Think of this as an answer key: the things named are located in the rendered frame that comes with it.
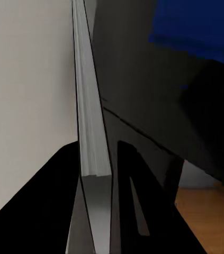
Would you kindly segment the notebook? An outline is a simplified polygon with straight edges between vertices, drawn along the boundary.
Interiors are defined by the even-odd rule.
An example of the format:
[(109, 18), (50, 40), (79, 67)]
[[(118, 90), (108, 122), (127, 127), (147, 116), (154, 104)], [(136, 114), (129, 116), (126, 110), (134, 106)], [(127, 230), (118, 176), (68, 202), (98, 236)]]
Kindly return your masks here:
[(79, 177), (94, 253), (111, 254), (114, 170), (84, 0), (73, 15)]

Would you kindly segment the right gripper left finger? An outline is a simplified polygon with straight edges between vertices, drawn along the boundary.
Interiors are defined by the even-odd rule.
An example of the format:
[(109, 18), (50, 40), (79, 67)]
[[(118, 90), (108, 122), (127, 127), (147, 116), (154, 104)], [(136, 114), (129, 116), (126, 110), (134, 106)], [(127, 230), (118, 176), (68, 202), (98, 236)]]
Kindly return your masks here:
[(78, 152), (78, 141), (62, 147), (0, 210), (0, 254), (65, 254)]

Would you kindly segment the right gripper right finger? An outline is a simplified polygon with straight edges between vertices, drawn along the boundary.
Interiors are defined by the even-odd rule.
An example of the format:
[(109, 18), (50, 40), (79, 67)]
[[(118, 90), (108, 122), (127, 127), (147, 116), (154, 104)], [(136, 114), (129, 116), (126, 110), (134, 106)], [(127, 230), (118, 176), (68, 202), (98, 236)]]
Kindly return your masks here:
[[(118, 142), (121, 254), (207, 254), (137, 149)], [(138, 233), (130, 176), (150, 236)]]

